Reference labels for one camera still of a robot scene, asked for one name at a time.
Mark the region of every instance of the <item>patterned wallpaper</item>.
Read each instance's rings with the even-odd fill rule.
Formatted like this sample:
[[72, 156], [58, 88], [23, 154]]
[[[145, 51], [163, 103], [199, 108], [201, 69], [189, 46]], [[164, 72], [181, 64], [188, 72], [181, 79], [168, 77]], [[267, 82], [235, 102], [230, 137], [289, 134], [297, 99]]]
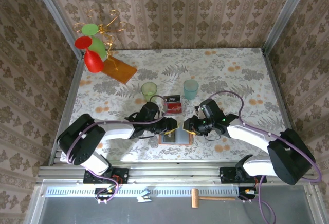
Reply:
[[322, 170], [329, 209], [329, 0], [301, 0], [270, 59], [294, 128]]
[[77, 64], [42, 0], [0, 0], [0, 223], [22, 223]]
[[68, 24], [117, 9], [128, 22], [117, 49], [261, 47], [286, 0], [55, 0]]

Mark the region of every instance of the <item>light blue glass cup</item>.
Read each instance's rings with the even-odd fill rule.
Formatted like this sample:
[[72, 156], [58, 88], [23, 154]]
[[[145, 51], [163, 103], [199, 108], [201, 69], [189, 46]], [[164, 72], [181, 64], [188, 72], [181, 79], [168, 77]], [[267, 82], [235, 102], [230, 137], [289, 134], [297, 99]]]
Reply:
[[194, 79], [189, 79], [184, 82], [184, 95], [187, 100], [193, 100], [196, 96], [199, 84]]

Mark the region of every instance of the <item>red box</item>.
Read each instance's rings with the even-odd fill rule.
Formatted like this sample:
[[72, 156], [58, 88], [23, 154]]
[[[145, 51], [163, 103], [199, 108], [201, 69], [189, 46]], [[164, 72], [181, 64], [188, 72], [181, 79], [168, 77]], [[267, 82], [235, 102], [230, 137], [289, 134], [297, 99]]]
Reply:
[[181, 114], [182, 108], [180, 102], [172, 102], [168, 103], [168, 111], [167, 114]]
[[181, 114], [182, 113], [180, 95], [164, 96], [164, 98], [168, 105], [167, 114], [172, 115], [172, 114]]

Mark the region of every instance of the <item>hammer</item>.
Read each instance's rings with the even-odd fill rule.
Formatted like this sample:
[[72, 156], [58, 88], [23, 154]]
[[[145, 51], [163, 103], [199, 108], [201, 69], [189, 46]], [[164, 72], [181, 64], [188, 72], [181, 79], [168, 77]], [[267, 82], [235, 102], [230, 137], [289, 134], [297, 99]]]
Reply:
[[199, 197], [199, 189], [192, 189], [192, 208], [199, 208], [199, 200], [234, 201], [234, 197]]

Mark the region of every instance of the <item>floral tablecloth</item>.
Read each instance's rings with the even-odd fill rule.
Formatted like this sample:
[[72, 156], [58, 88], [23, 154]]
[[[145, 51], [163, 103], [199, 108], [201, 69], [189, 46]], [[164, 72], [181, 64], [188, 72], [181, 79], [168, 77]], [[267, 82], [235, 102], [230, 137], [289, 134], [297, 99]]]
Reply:
[[[140, 88], [154, 82], [158, 94], [181, 95], [183, 113], [173, 116], [178, 124], [194, 114], [194, 106], [212, 93], [226, 89], [239, 93], [245, 100], [243, 119], [273, 132], [285, 129], [276, 96], [260, 49], [179, 49], [131, 50], [115, 52], [118, 59], [136, 66], [137, 73], [123, 85], [103, 73], [86, 68], [71, 116], [71, 123], [84, 113], [96, 119], [123, 120], [139, 111], [144, 104]], [[199, 83], [197, 97], [184, 98], [183, 82]], [[237, 114], [238, 98], [214, 97], [224, 113]], [[159, 145], [158, 136], [150, 139], [109, 140], [96, 149], [110, 161], [150, 160], [240, 160], [247, 154], [263, 154], [260, 149], [235, 139], [222, 137], [207, 141], [194, 137], [191, 146]]]

